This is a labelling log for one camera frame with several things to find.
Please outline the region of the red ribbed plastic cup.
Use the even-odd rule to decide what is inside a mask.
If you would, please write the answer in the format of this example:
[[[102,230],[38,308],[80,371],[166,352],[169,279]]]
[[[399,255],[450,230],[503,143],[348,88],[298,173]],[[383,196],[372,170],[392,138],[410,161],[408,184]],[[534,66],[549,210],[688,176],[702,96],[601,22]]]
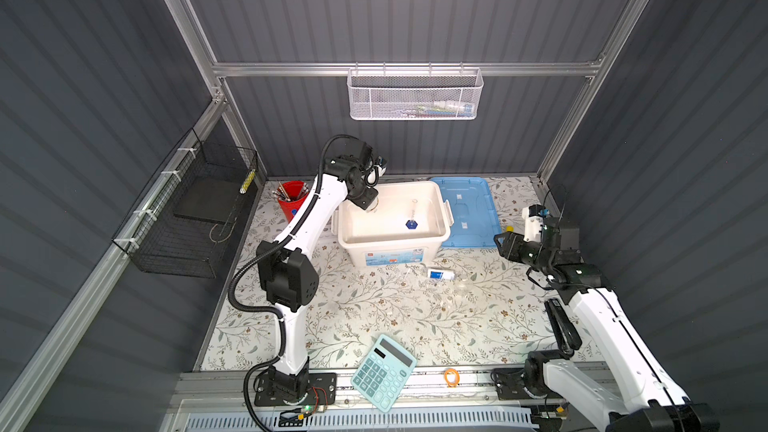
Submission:
[[[304,181],[293,180],[277,183],[274,197],[288,222],[298,213],[308,194],[309,186]]]

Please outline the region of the beige plastic storage bin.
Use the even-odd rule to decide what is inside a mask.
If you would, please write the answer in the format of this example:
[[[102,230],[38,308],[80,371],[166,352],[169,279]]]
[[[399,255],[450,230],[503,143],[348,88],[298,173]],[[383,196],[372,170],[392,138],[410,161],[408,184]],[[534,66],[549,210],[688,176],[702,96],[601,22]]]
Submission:
[[[380,204],[366,213],[349,201],[332,217],[331,227],[338,243],[354,266],[379,267],[396,264],[429,263],[449,238],[454,224],[452,211],[433,181],[383,184],[377,187]],[[418,227],[405,223],[411,202],[418,200]]]

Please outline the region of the white blue labelled bottle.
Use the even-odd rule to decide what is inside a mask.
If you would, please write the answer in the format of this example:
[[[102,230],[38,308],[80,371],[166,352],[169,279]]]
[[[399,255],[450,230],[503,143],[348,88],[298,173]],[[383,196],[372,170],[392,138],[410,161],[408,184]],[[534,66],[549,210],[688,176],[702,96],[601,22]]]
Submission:
[[[428,268],[427,269],[427,277],[432,279],[432,280],[453,281],[455,279],[456,275],[451,270],[438,269],[438,268]]]

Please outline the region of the teal desk calculator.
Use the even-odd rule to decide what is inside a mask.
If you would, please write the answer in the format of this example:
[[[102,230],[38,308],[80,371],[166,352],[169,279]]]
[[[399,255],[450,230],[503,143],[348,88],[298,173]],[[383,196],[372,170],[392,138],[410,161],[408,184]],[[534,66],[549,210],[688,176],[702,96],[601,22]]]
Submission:
[[[353,388],[381,412],[389,412],[417,365],[416,357],[381,334],[352,376]]]

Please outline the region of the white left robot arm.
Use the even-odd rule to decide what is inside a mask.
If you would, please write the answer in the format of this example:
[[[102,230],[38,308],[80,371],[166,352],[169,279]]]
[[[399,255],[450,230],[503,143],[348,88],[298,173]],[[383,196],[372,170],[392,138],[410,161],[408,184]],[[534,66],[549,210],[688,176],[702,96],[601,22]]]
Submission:
[[[386,171],[386,160],[368,143],[348,134],[336,134],[324,144],[318,171],[309,196],[289,225],[274,240],[262,241],[256,256],[239,268],[227,285],[231,307],[245,313],[272,314],[278,342],[275,356],[250,367],[243,380],[246,409],[262,431],[268,427],[257,416],[250,397],[253,376],[266,374],[266,390],[291,404],[300,403],[310,387],[309,355],[306,341],[308,305],[320,285],[319,272],[311,257],[318,239],[336,209],[345,201],[362,210],[375,202],[376,186]],[[237,298],[240,280],[258,270],[266,305],[250,305]]]

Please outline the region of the blue plastic bin lid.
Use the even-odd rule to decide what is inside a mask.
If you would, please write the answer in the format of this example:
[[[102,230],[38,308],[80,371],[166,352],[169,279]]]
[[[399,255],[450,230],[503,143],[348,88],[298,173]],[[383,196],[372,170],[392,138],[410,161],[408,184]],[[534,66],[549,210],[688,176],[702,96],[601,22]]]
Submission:
[[[495,249],[494,237],[502,233],[488,182],[480,177],[433,177],[449,202],[454,224],[442,244],[448,249]]]

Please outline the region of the small blue-based flask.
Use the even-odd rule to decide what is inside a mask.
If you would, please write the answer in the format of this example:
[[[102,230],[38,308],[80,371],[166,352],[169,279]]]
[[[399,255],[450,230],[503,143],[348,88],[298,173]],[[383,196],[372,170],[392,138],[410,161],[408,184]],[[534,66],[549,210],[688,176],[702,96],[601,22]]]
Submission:
[[[409,230],[415,230],[418,227],[418,222],[416,220],[416,212],[418,208],[418,200],[413,199],[411,202],[411,211],[408,220],[406,221],[405,225]]]

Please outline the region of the black stapler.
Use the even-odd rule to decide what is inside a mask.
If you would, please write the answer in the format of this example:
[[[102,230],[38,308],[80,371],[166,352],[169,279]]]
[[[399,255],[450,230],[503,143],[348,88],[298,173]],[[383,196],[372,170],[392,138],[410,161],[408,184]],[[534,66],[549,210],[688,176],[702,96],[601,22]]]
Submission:
[[[545,301],[545,310],[551,324],[558,350],[572,357],[582,346],[582,339],[557,298]]]

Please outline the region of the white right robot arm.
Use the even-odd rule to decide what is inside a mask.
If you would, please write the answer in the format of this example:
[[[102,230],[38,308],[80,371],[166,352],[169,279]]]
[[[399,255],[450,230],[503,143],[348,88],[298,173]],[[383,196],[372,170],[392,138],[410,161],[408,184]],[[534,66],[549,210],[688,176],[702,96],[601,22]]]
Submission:
[[[561,246],[559,231],[535,216],[524,233],[495,235],[499,255],[542,274],[556,337],[554,350],[528,354],[509,386],[532,398],[557,394],[599,431],[717,431],[720,421],[706,403],[693,402],[654,357],[624,313],[602,272],[579,251]],[[572,361],[581,339],[575,315],[600,350],[619,392],[613,394]]]

